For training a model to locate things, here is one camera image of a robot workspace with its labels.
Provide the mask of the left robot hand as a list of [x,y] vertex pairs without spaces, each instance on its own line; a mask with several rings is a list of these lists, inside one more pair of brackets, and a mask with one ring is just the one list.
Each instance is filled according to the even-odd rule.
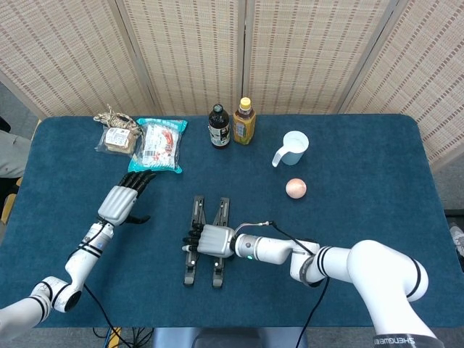
[[98,209],[99,221],[113,226],[146,223],[150,219],[149,215],[136,217],[131,215],[131,211],[136,200],[156,176],[153,170],[126,173],[119,183],[111,188]]

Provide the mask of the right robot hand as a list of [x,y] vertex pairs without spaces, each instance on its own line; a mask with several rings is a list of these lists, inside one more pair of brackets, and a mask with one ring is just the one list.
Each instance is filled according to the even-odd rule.
[[221,225],[200,225],[201,229],[191,230],[183,238],[182,250],[198,252],[212,257],[228,258],[234,254],[231,242],[235,230]]

